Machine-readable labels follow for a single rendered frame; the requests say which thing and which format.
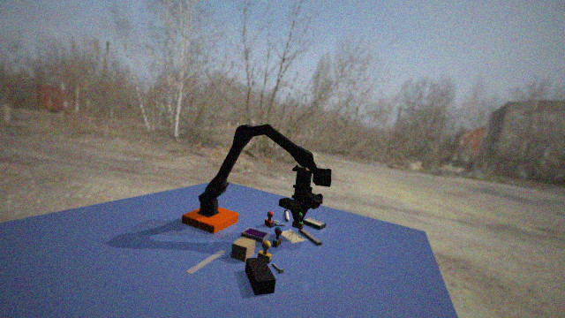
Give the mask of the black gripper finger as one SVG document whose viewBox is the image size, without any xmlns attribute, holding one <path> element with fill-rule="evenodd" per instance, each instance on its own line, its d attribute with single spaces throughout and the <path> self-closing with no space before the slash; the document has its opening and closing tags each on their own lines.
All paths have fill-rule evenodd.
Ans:
<svg viewBox="0 0 565 318">
<path fill-rule="evenodd" d="M 294 222 L 298 223 L 298 218 L 299 218 L 299 212 L 300 210 L 302 210 L 302 208 L 296 208 L 296 209 L 292 209 L 291 210 L 291 214 L 293 216 Z"/>
<path fill-rule="evenodd" d="M 300 222 L 302 222 L 303 219 L 304 219 L 304 217 L 305 217 L 305 214 L 306 214 L 307 210 L 310 208 L 310 206 L 306 206 L 306 205 L 304 205 L 304 204 L 301 204 L 300 207 L 302 208 L 302 210 L 300 210 L 300 212 L 301 212 L 302 215 L 303 215 L 302 218 L 300 218 Z"/>
</svg>

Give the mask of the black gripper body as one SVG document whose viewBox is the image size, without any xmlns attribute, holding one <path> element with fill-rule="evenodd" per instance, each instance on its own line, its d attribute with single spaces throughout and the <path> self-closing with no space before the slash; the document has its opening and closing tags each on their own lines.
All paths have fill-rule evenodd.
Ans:
<svg viewBox="0 0 565 318">
<path fill-rule="evenodd" d="M 309 206 L 305 202 L 300 202 L 300 198 L 305 190 L 309 192 L 310 189 L 313 188 L 310 187 L 310 185 L 300 185 L 297 183 L 293 185 L 293 187 L 295 188 L 295 193 L 291 196 L 291 198 L 293 198 L 294 200 L 290 198 L 282 198 L 279 200 L 279 206 L 289 210 L 300 208 L 301 204 Z"/>
</svg>

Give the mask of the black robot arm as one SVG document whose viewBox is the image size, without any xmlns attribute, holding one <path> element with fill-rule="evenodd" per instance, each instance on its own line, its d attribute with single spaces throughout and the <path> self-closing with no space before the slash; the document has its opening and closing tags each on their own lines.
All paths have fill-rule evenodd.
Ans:
<svg viewBox="0 0 565 318">
<path fill-rule="evenodd" d="M 288 151 L 298 164 L 302 166 L 299 167 L 296 165 L 296 167 L 292 169 L 297 172 L 297 184 L 306 186 L 310 185 L 313 173 L 313 182 L 316 186 L 330 187 L 331 169 L 317 168 L 313 161 L 313 154 L 310 151 L 294 144 L 270 124 L 259 126 L 241 125 L 235 132 L 233 145 L 218 174 L 209 183 L 206 191 L 198 196 L 200 201 L 200 211 L 197 211 L 198 214 L 210 217 L 220 213 L 220 211 L 218 211 L 219 204 L 217 197 L 226 191 L 226 188 L 229 185 L 227 178 L 242 149 L 253 136 L 264 134 Z M 306 168 L 309 170 L 306 170 Z M 313 194 L 312 189 L 310 189 L 309 192 L 305 190 L 300 198 L 300 202 L 305 202 L 312 209 L 318 208 L 322 201 L 323 195 L 321 193 L 317 195 Z"/>
</svg>

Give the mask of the beige flat bar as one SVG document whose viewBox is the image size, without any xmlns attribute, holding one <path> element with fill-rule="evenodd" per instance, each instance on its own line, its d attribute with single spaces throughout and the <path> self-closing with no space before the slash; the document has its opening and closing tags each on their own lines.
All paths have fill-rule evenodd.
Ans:
<svg viewBox="0 0 565 318">
<path fill-rule="evenodd" d="M 209 263 L 210 261 L 212 261 L 213 259 L 215 259 L 216 257 L 218 257 L 219 255 L 221 255 L 223 253 L 225 253 L 225 252 L 220 250 L 220 251 L 216 252 L 215 254 L 212 254 L 211 256 L 207 257 L 204 261 L 201 261 L 200 264 L 196 265 L 193 268 L 186 270 L 186 273 L 192 274 L 193 272 L 196 272 L 197 270 L 203 268 L 204 266 L 206 266 L 207 263 Z"/>
</svg>

